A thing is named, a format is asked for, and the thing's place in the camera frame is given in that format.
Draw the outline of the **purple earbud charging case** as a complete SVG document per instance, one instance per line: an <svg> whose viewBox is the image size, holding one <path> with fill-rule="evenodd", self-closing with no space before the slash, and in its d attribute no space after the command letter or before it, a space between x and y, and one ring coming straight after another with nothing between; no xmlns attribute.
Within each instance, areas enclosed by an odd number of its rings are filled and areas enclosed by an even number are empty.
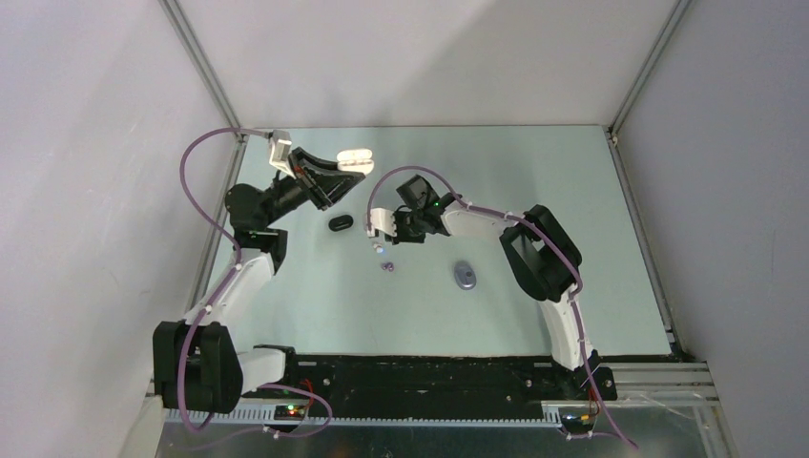
<svg viewBox="0 0 809 458"><path fill-rule="evenodd" d="M477 284L475 271L465 260L459 260L453 265L453 278L462 290L471 290Z"/></svg>

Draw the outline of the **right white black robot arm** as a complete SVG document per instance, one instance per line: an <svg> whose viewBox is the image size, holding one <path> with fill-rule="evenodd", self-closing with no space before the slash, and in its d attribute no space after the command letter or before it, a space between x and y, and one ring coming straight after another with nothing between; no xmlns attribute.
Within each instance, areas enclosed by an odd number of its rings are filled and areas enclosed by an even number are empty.
<svg viewBox="0 0 809 458"><path fill-rule="evenodd" d="M484 208L448 189L440 196L415 175L397 188L403 205L389 210L373 205L379 180L366 204L365 230L391 244L422 243L428 235L495 239L502 247L522 291L537 301L550 333L558 392L578 399L593 385L585 361L593 347L571 302L581 292L582 257L553 213L535 205L520 216Z"/></svg>

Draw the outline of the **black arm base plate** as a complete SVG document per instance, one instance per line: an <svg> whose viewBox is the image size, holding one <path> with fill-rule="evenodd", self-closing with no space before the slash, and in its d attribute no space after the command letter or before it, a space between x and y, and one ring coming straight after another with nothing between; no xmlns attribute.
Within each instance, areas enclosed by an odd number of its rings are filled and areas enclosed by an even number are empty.
<svg viewBox="0 0 809 458"><path fill-rule="evenodd" d="M339 385L393 389L502 388L543 400L615 398L612 372L598 355L590 366L567 369L549 356L437 357L298 354L286 363L283 384L328 392Z"/></svg>

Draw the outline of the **right controller board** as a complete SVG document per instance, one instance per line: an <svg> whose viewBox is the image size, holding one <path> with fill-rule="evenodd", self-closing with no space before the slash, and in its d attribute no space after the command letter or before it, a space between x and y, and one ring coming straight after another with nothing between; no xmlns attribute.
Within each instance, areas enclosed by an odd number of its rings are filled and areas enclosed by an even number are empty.
<svg viewBox="0 0 809 458"><path fill-rule="evenodd" d="M597 421L597 414L563 414L561 416L561 429L566 434L588 435Z"/></svg>

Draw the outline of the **black earbud charging case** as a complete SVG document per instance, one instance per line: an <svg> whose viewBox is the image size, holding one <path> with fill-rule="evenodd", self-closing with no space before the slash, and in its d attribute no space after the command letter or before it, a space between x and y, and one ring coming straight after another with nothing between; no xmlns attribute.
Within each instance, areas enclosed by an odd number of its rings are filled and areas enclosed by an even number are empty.
<svg viewBox="0 0 809 458"><path fill-rule="evenodd" d="M354 219L351 215L339 215L330 219L327 227L332 232L341 232L350 229L354 225Z"/></svg>

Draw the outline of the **left controller board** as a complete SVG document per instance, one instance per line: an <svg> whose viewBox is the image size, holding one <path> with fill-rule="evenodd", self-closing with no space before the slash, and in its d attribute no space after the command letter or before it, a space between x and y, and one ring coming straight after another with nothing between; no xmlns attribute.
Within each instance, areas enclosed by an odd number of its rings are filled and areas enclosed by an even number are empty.
<svg viewBox="0 0 809 458"><path fill-rule="evenodd" d="M300 422L306 418L307 408L305 406L277 406L273 419L276 422Z"/></svg>

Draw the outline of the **white earbud charging case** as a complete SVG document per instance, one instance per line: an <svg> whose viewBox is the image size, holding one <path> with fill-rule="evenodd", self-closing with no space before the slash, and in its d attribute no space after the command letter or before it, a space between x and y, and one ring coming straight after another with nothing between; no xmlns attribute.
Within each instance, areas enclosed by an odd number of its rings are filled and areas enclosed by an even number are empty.
<svg viewBox="0 0 809 458"><path fill-rule="evenodd" d="M337 153L337 168L342 172L369 175L374 169L373 152L367 148L346 149Z"/></svg>

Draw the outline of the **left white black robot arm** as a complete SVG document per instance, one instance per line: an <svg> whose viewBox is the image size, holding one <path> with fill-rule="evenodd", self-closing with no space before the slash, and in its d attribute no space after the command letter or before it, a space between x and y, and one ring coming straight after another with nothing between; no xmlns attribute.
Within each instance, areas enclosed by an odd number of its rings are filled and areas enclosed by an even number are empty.
<svg viewBox="0 0 809 458"><path fill-rule="evenodd" d="M343 150L330 161L296 148L271 152L269 163L277 175L267 188L239 183L226 193L225 237L233 251L218 284L183 319L162 322L153 334L155 393L167 408L225 414L264 385L283 398L300 389L301 371L287 362L288 348L239 350L232 333L286 257L288 233L272 223L307 202L319 210L334 206L370 174L373 154Z"/></svg>

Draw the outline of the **controller board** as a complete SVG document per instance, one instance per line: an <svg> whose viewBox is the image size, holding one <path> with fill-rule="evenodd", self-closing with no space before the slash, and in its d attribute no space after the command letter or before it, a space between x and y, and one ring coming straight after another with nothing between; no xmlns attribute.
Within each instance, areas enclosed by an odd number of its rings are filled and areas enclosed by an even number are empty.
<svg viewBox="0 0 809 458"><path fill-rule="evenodd" d="M273 419L276 422L300 422L306 418L307 408L305 406L277 406Z"/></svg>
<svg viewBox="0 0 809 458"><path fill-rule="evenodd" d="M597 421L597 414L563 414L561 416L561 429L566 434L588 435Z"/></svg>

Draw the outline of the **aluminium frame rail front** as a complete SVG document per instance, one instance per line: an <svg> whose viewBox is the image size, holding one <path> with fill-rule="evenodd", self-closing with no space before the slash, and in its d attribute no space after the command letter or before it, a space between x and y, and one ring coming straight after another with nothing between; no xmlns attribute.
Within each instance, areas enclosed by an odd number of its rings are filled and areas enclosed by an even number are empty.
<svg viewBox="0 0 809 458"><path fill-rule="evenodd" d="M613 400L604 398L609 407L715 406L718 395L705 364L678 361L629 361L608 358L601 362L615 381ZM588 400L543 400L515 389L429 388L393 389L339 385L328 392L303 387L323 397L329 404L308 402L288 390L263 389L243 397L235 409L218 414L216 424L316 426L401 426L401 427L555 427L571 409L591 410L599 419L606 416L596 407L594 396ZM276 422L277 406L305 406L306 418L300 422Z"/></svg>

